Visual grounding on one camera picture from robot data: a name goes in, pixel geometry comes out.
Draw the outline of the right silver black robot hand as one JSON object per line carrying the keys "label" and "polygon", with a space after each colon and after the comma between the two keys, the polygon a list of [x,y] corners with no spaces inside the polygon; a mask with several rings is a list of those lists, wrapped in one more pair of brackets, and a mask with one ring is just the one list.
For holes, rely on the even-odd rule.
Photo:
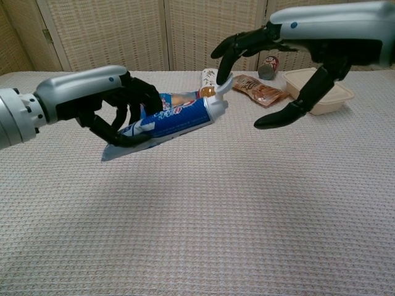
{"label": "right silver black robot hand", "polygon": [[279,10],[265,25],[231,35],[212,51],[211,58],[221,60],[216,84],[226,82],[240,57],[273,49],[307,51],[320,67],[297,99],[255,121],[260,130],[284,127],[305,116],[353,66],[394,65],[394,4],[368,1]]}

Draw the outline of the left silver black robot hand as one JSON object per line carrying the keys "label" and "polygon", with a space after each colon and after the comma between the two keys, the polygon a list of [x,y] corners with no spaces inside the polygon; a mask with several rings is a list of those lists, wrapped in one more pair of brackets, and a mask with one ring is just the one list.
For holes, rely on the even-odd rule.
{"label": "left silver black robot hand", "polygon": [[52,77],[34,91],[47,123],[75,119],[106,143],[135,147],[150,139],[147,135],[125,136],[119,131],[128,120],[140,119],[141,111],[154,115],[163,110],[154,85],[135,76],[121,65]]}

